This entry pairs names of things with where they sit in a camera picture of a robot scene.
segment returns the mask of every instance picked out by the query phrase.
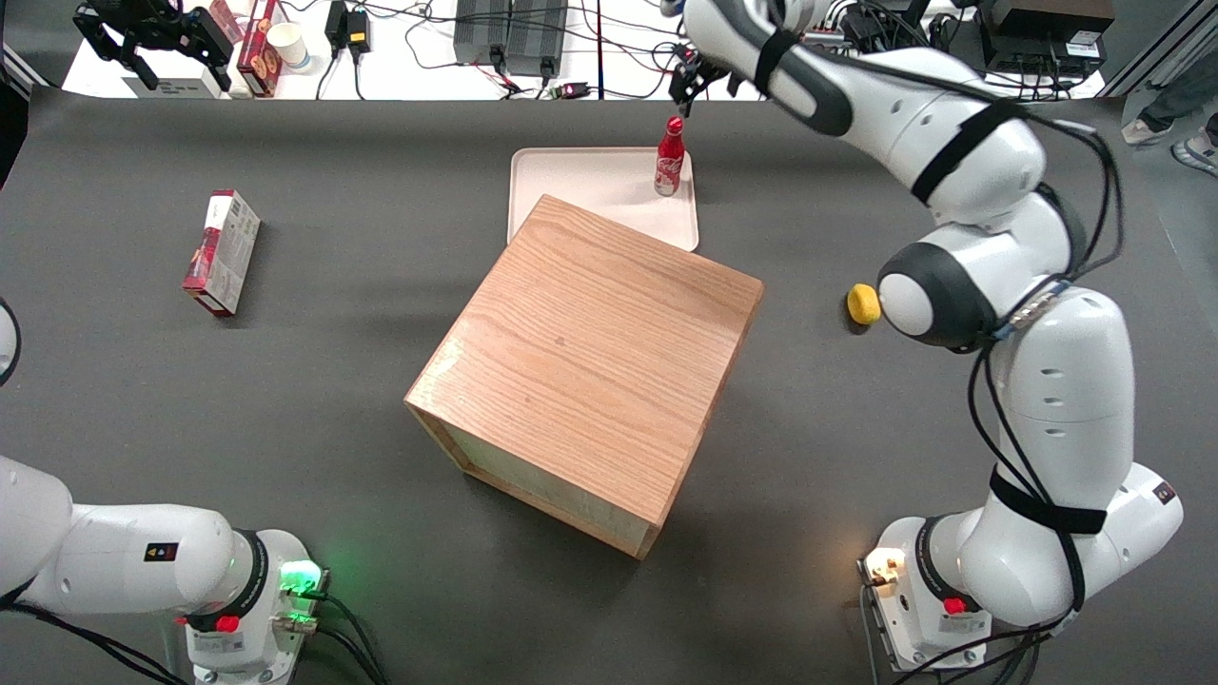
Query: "power supply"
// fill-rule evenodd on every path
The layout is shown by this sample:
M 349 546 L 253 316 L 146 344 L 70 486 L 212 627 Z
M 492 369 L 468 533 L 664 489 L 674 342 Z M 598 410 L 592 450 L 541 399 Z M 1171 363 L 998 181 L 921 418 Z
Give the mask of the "power supply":
M 457 0 L 453 52 L 465 65 L 503 63 L 510 0 Z
M 507 69 L 513 76 L 554 78 L 563 66 L 568 0 L 514 0 Z
M 1009 73 L 1086 78 L 1104 65 L 1104 38 L 1090 45 L 1060 40 L 996 35 L 980 26 L 985 69 Z
M 991 32 L 1090 45 L 1112 24 L 1112 0 L 983 0 Z

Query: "white table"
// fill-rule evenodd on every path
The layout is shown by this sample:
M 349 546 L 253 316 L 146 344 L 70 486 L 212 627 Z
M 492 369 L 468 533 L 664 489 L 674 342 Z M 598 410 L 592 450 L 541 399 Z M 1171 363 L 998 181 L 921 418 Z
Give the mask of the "white table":
M 286 71 L 279 79 L 279 88 L 275 94 L 278 100 L 312 100 L 317 95 L 317 87 L 330 62 L 329 45 L 323 35 L 326 13 L 329 11 L 328 0 L 318 0 L 307 5 L 307 0 L 291 0 L 292 5 L 302 7 L 303 11 L 285 5 L 284 9 L 289 20 L 300 23 L 304 29 L 306 41 L 313 60 L 308 67 L 301 72 Z M 406 10 L 419 5 L 414 0 L 375 0 L 380 7 Z M 457 0 L 434 0 L 431 5 L 432 17 L 453 17 Z M 674 33 L 678 24 L 676 18 L 665 18 L 660 15 L 652 0 L 602 0 L 602 32 L 605 39 L 604 48 L 604 74 L 607 100 L 625 99 L 624 95 L 647 95 L 652 100 L 666 100 L 667 78 L 660 83 L 661 73 L 657 71 L 652 56 L 638 54 L 632 50 L 627 52 L 614 45 L 630 46 L 652 50 L 664 43 L 680 40 Z M 955 15 L 957 11 L 951 6 L 950 0 L 934 0 L 927 11 L 926 22 L 940 12 Z M 363 56 L 361 61 L 359 84 L 361 93 L 368 100 L 497 100 L 505 95 L 505 90 L 495 83 L 487 74 L 493 72 L 485 67 L 480 69 L 473 66 L 453 66 L 443 68 L 423 68 L 424 66 L 447 65 L 454 61 L 452 48 L 453 23 L 423 22 L 414 13 L 402 13 L 397 16 L 387 15 L 382 9 L 370 7 L 374 16 L 370 17 L 371 27 L 371 52 Z M 564 55 L 561 71 L 552 83 L 587 82 L 597 85 L 597 41 L 596 41 L 596 0 L 570 0 L 566 28 L 569 32 L 563 44 Z M 648 28 L 636 28 L 625 26 L 621 22 L 642 24 Z M 410 30 L 409 45 L 404 39 L 406 32 Z M 177 54 L 156 55 L 158 62 L 166 60 L 181 60 L 189 62 L 185 56 Z M 667 55 L 657 55 L 660 65 L 667 61 Z M 77 51 L 72 69 L 63 82 L 63 89 L 84 95 L 97 98 L 135 98 L 135 93 L 123 82 L 122 77 L 128 74 L 117 62 L 104 62 L 82 41 Z M 541 87 L 540 78 L 520 77 L 513 80 L 523 89 L 532 89 L 525 95 L 516 95 L 514 99 L 532 98 L 536 89 Z M 1006 87 L 1009 80 L 999 77 L 988 79 L 995 85 Z M 1028 84 L 1033 84 L 1035 77 L 1026 77 Z M 1047 87 L 1049 79 L 1041 82 L 1041 87 Z M 1099 72 L 1091 74 L 1085 83 L 1078 85 L 1071 93 L 1072 98 L 1093 98 L 1104 87 L 1104 79 Z M 1015 95 L 1018 88 L 1004 88 L 1004 91 Z M 339 63 L 326 77 L 322 91 L 323 100 L 354 100 L 356 80 L 353 62 L 346 52 L 340 54 Z M 713 84 L 703 98 L 709 100 L 730 100 L 727 94 L 727 80 Z M 756 100 L 758 91 L 748 83 L 741 85 L 737 99 Z

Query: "sneaker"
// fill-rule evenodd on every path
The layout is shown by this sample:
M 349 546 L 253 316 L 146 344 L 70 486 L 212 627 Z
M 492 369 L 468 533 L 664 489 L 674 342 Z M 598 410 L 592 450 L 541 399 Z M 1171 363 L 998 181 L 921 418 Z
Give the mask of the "sneaker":
M 1181 140 L 1172 145 L 1172 156 L 1177 162 L 1218 178 L 1218 157 L 1209 135 L 1201 129 L 1201 135 L 1195 135 L 1188 140 Z
M 1172 126 L 1168 126 L 1163 130 L 1153 130 L 1150 128 L 1150 124 L 1142 121 L 1141 117 L 1138 117 L 1134 121 L 1125 124 L 1125 128 L 1121 129 L 1121 135 L 1123 135 L 1125 143 L 1130 145 L 1150 145 L 1156 140 L 1160 140 L 1161 138 L 1166 137 L 1168 133 L 1170 133 L 1170 130 Z

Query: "green led light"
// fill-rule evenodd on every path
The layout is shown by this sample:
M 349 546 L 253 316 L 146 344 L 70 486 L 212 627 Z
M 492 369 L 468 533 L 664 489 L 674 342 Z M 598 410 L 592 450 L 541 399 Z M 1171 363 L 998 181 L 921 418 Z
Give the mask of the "green led light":
M 279 589 L 290 592 L 319 590 L 322 585 L 322 567 L 304 559 L 287 562 L 279 567 Z

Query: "gray tabletop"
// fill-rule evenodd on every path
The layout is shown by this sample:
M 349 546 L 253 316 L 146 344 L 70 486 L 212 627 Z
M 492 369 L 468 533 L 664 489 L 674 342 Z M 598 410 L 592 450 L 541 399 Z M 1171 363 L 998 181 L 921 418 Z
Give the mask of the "gray tabletop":
M 1116 139 L 1114 104 L 1052 112 Z M 650 145 L 669 113 L 39 93 L 0 194 L 0 294 L 26 335 L 0 451 L 79 502 L 296 533 L 402 684 L 868 681 L 854 559 L 898 517 L 979 505 L 991 460 L 965 411 L 966 358 L 842 325 L 849 285 L 932 228 L 862 155 L 765 104 L 695 106 L 699 252 L 767 291 L 647 561 L 462 475 L 402 406 L 503 249 L 512 154 Z M 1049 180 L 1094 216 L 1095 162 L 1045 140 Z M 1211 683 L 1216 341 L 1118 155 L 1128 252 L 1088 285 L 1124 307 L 1138 461 L 1178 488 L 1185 520 L 1046 645 L 1038 683 Z M 267 228 L 240 316 L 219 322 L 179 284 L 207 195 L 229 186 Z M 163 620 L 83 623 L 162 653 Z M 0 653 L 6 684 L 138 679 L 15 618 Z M 352 681 L 322 641 L 296 680 Z

